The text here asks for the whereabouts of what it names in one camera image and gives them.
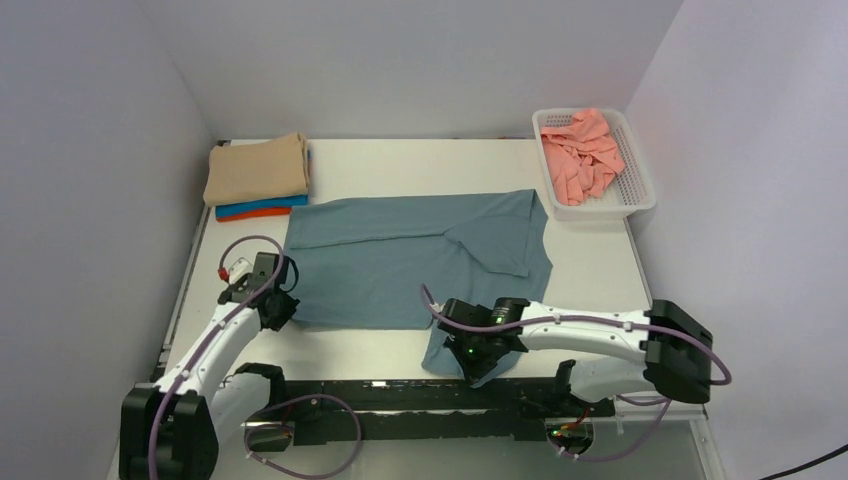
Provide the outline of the teal blue t shirt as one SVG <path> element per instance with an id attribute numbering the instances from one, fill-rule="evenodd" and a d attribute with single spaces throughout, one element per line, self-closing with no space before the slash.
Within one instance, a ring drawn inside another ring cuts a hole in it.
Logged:
<path id="1" fill-rule="evenodd" d="M 308 328 L 430 330 L 423 369 L 461 377 L 446 333 L 432 328 L 421 287 L 438 301 L 472 305 L 541 300 L 552 270 L 546 223 L 532 189 L 297 207 L 284 240 L 299 271 L 294 318 Z"/>

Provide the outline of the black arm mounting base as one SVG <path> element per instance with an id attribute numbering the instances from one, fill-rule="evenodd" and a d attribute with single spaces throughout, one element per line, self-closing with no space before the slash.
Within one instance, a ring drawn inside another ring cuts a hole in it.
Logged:
<path id="1" fill-rule="evenodd" d="M 552 378 L 495 379 L 480 388 L 460 380 L 289 381 L 273 410 L 248 426 L 285 425 L 297 446 L 364 440 L 502 437 L 542 441 L 543 427 L 586 424 L 615 414 L 610 400 L 586 405 L 559 392 Z"/>

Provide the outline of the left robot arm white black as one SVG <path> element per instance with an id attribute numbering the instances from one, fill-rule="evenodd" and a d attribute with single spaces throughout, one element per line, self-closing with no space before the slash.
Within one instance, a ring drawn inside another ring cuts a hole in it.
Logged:
<path id="1" fill-rule="evenodd" d="M 121 479 L 208 479 L 220 445 L 251 415 L 285 400 L 281 367 L 234 365 L 262 330 L 279 331 L 298 300 L 289 274 L 294 260 L 257 254 L 250 271 L 219 295 L 213 317 L 174 368 L 151 386 L 137 386 L 121 406 Z"/>

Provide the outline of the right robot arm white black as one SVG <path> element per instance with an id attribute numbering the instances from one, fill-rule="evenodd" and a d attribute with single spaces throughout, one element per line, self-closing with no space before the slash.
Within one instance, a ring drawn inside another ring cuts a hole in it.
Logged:
<path id="1" fill-rule="evenodd" d="M 711 374 L 719 363 L 712 334 L 668 300 L 617 312 L 568 310 L 516 297 L 501 297 L 491 308 L 456 298 L 427 308 L 472 384 L 510 353 L 544 350 L 592 355 L 590 361 L 564 361 L 556 375 L 560 394 L 583 404 L 654 391 L 703 405 L 720 383 Z"/>

